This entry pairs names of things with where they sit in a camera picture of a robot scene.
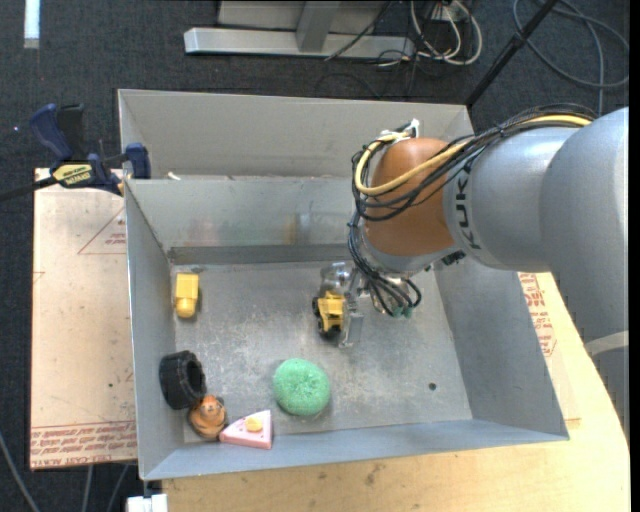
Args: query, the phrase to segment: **black rubber ring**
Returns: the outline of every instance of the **black rubber ring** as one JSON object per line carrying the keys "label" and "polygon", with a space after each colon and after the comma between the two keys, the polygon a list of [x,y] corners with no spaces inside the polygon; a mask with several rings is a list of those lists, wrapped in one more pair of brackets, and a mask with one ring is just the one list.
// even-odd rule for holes
{"label": "black rubber ring", "polygon": [[186,409],[202,400],[207,385],[202,365],[192,352],[183,350],[160,361],[160,388],[172,409]]}

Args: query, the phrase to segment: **yellow cable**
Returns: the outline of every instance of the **yellow cable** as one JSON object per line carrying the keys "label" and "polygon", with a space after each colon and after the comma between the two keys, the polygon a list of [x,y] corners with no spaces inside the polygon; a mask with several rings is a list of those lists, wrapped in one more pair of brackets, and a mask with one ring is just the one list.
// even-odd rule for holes
{"label": "yellow cable", "polygon": [[[591,121],[589,121],[588,119],[584,119],[582,117],[577,117],[570,114],[566,114],[566,115],[558,114],[558,115],[541,116],[541,117],[529,119],[527,121],[523,121],[517,124],[527,125],[531,123],[542,123],[542,122],[564,122],[564,123],[572,123],[578,126],[586,126],[591,123]],[[360,157],[360,160],[358,161],[358,165],[356,166],[356,171],[353,178],[356,188],[358,189],[359,192],[361,192],[362,194],[366,194],[370,197],[375,197],[375,196],[384,194],[385,192],[388,192],[406,183],[411,178],[413,178],[414,176],[420,174],[425,170],[436,169],[438,166],[446,162],[449,159],[449,157],[451,157],[451,155],[463,149],[464,146],[466,146],[470,142],[470,140],[468,140],[461,144],[456,144],[450,147],[449,149],[447,149],[446,151],[443,151],[442,153],[430,158],[429,160],[418,165],[417,167],[414,167],[413,169],[405,172],[403,175],[398,176],[397,178],[387,183],[378,185],[377,187],[366,187],[362,183],[362,170],[364,169],[365,163],[369,160],[369,158],[371,158],[373,151],[375,151],[383,143],[391,142],[392,140],[397,140],[407,136],[408,134],[405,132],[393,133],[393,134],[386,135],[384,137],[380,137],[376,139],[374,142],[372,142],[371,144],[369,144],[367,149],[362,154],[362,157]]]}

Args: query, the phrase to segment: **yellow clamp label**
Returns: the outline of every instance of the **yellow clamp label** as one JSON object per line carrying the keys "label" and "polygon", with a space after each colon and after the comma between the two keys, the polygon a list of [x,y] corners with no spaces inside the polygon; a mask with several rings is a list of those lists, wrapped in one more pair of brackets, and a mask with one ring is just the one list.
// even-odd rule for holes
{"label": "yellow clamp label", "polygon": [[67,187],[89,181],[92,177],[91,166],[87,164],[65,164],[52,173],[55,180]]}

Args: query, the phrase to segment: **black mounting pole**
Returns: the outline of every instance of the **black mounting pole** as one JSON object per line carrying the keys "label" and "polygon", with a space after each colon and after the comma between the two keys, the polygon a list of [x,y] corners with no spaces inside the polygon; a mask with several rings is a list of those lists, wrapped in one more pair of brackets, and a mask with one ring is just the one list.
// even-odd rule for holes
{"label": "black mounting pole", "polygon": [[511,41],[509,41],[507,46],[505,46],[496,61],[492,64],[487,74],[482,78],[482,80],[480,80],[480,83],[467,98],[467,101],[465,102],[467,108],[470,109],[471,107],[473,107],[473,104],[478,101],[478,98],[480,98],[484,91],[487,90],[487,88],[491,85],[491,82],[496,79],[500,71],[502,71],[502,68],[506,66],[509,60],[511,60],[511,57],[513,57],[516,52],[524,46],[524,44],[527,42],[527,39],[529,39],[533,31],[549,13],[549,11],[553,9],[556,3],[558,3],[558,0],[547,0],[540,8],[540,10],[536,13],[536,15],[531,18],[529,22],[524,26],[522,31],[517,31],[511,37]]}

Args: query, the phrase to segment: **grey metal bin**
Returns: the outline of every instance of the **grey metal bin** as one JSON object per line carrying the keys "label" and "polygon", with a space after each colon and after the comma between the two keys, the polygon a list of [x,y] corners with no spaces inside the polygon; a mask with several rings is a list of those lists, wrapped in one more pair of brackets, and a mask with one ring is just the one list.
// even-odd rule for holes
{"label": "grey metal bin", "polygon": [[[362,340],[316,332],[320,269],[349,261],[350,160],[381,130],[472,131],[455,105],[119,91],[122,145],[152,179],[128,180],[127,250],[140,476],[146,480],[346,462],[567,438],[516,274],[466,258],[421,273],[410,320],[362,301]],[[167,179],[173,173],[180,180]],[[172,307],[176,271],[200,276],[195,320]],[[164,401],[163,356],[194,352],[230,420],[270,409],[271,450],[206,442]],[[281,411],[278,364],[329,375],[329,407]]]}

